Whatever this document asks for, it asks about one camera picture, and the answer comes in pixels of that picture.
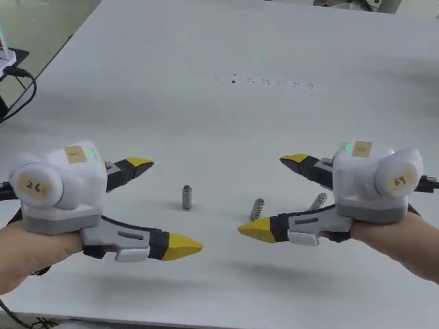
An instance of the white table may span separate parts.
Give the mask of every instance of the white table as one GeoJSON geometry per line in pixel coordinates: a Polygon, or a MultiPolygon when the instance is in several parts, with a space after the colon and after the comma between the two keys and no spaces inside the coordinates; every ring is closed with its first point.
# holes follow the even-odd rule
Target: white table
{"type": "MultiPolygon", "coordinates": [[[[438,175],[438,34],[436,21],[262,1],[104,1],[38,79],[34,102],[1,127],[1,157],[89,138],[108,160],[152,158],[108,196],[106,214],[186,234],[204,250],[128,265],[77,255],[5,302],[138,324],[436,328],[437,286],[361,243],[267,245],[237,226],[257,197],[274,215],[321,191],[278,161],[285,154],[382,140],[417,147],[425,173],[438,175]],[[233,73],[289,86],[231,84],[233,73]],[[186,183],[190,212],[180,210],[186,183]]],[[[0,169],[6,178],[6,161],[0,169]]],[[[412,198],[435,224],[437,201],[412,198]]],[[[6,223],[17,203],[1,206],[6,223]]]]}

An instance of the metal spring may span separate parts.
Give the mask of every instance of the metal spring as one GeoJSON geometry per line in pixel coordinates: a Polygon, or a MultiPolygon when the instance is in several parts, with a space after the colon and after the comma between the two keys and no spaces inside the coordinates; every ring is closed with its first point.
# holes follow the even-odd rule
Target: metal spring
{"type": "Polygon", "coordinates": [[[265,201],[261,198],[256,199],[254,201],[252,213],[250,214],[250,220],[254,221],[255,219],[258,219],[261,216],[262,208],[265,204],[265,201]]]}
{"type": "Polygon", "coordinates": [[[192,208],[192,188],[189,185],[183,186],[183,210],[190,210],[192,208]]]}
{"type": "Polygon", "coordinates": [[[311,207],[309,207],[310,210],[317,210],[321,208],[324,203],[327,201],[328,195],[326,193],[319,194],[315,199],[311,207]]]}

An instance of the power outlet strip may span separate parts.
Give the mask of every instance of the power outlet strip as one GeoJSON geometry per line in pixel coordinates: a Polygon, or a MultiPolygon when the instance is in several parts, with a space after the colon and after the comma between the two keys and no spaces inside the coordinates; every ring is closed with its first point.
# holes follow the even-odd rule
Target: power outlet strip
{"type": "Polygon", "coordinates": [[[230,73],[219,75],[220,84],[228,84],[236,87],[251,88],[275,88],[290,89],[297,91],[313,91],[316,85],[313,82],[299,82],[284,78],[258,77],[251,74],[230,73]]]}

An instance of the black cable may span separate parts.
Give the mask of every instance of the black cable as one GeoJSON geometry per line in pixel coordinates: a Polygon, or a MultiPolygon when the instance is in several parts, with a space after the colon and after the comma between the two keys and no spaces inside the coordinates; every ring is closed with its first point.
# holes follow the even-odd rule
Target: black cable
{"type": "Polygon", "coordinates": [[[19,84],[23,87],[23,89],[26,90],[26,86],[21,82],[19,77],[15,77],[15,79],[19,82],[19,84]]]}
{"type": "Polygon", "coordinates": [[[42,318],[40,318],[40,317],[37,317],[36,319],[38,320],[38,322],[35,322],[34,324],[41,324],[41,326],[42,326],[44,329],[50,329],[50,328],[51,328],[51,327],[49,327],[49,325],[47,324],[47,320],[46,320],[46,319],[42,319],[42,318]]]}
{"type": "Polygon", "coordinates": [[[34,86],[34,89],[32,91],[32,95],[29,97],[29,99],[27,101],[25,101],[23,104],[21,104],[21,106],[19,108],[17,108],[13,113],[6,115],[1,121],[0,123],[5,122],[8,119],[11,119],[12,117],[14,117],[15,115],[17,115],[20,111],[22,111],[22,109],[24,109],[24,107],[26,107],[27,104],[29,104],[36,95],[36,80],[34,78],[34,76],[32,74],[30,74],[29,72],[27,72],[24,69],[20,69],[19,67],[13,67],[13,66],[7,66],[3,69],[3,72],[6,75],[11,75],[12,77],[27,77],[29,79],[32,80],[32,85],[34,86]]]}
{"type": "Polygon", "coordinates": [[[34,329],[32,326],[28,325],[27,323],[21,321],[6,305],[3,303],[3,300],[0,299],[0,308],[5,311],[5,313],[15,321],[15,323],[19,324],[20,326],[26,328],[26,329],[34,329]]]}

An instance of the hand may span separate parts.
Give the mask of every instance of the hand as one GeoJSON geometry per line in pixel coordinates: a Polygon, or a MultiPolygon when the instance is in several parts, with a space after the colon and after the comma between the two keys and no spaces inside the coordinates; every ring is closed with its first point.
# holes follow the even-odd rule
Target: hand
{"type": "Polygon", "coordinates": [[[45,236],[24,231],[22,221],[0,230],[0,295],[28,276],[82,251],[78,233],[45,236]]]}
{"type": "Polygon", "coordinates": [[[409,212],[400,222],[354,222],[352,239],[400,262],[413,274],[439,284],[439,229],[409,212]]]}

